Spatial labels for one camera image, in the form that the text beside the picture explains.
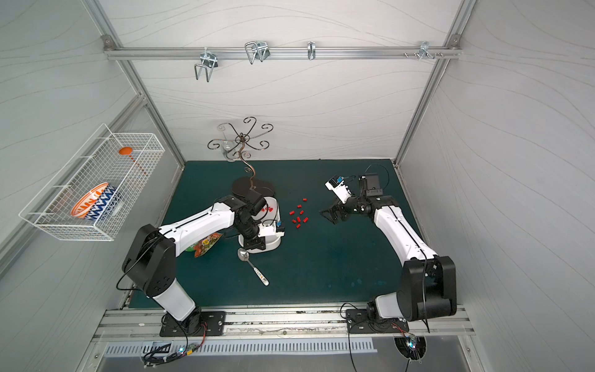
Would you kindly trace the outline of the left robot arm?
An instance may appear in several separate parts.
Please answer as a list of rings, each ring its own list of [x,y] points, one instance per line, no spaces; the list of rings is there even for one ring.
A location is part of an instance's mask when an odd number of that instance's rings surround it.
[[[169,225],[139,228],[122,264],[122,272],[145,296],[178,322],[191,318],[197,306],[176,277],[177,258],[192,244],[221,230],[234,228],[245,243],[264,245],[254,217],[267,207],[260,193],[226,195],[212,206]]]

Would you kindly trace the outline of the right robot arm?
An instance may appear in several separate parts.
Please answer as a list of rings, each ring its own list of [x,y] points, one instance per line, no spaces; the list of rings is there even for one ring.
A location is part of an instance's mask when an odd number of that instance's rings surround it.
[[[367,305],[372,319],[406,322],[453,316],[457,311],[456,265],[438,255],[415,232],[395,198],[385,195],[378,175],[358,178],[354,195],[344,177],[330,178],[325,187],[335,195],[331,207],[320,214],[333,224],[351,215],[365,215],[385,235],[401,262],[398,289],[377,296]]]

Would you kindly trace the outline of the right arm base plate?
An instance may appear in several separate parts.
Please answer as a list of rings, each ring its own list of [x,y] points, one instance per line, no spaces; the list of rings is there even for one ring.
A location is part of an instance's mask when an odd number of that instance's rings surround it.
[[[371,319],[364,310],[347,309],[342,317],[346,321],[349,334],[409,333],[407,322],[400,319]]]

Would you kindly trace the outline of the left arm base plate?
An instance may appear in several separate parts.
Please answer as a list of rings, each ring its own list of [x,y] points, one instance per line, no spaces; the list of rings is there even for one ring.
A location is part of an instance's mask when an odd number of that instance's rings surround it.
[[[161,337],[221,336],[227,313],[224,311],[204,312],[196,309],[183,321],[176,320],[168,312],[161,319]]]

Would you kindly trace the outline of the white storage box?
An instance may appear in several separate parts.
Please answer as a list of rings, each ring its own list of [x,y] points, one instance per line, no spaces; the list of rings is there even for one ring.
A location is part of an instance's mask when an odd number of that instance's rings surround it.
[[[252,215],[258,228],[264,228],[264,248],[249,248],[243,236],[238,237],[240,246],[246,249],[250,254],[267,253],[277,249],[280,246],[281,239],[284,236],[284,225],[280,218],[279,204],[276,198],[265,196],[265,204],[260,212]]]

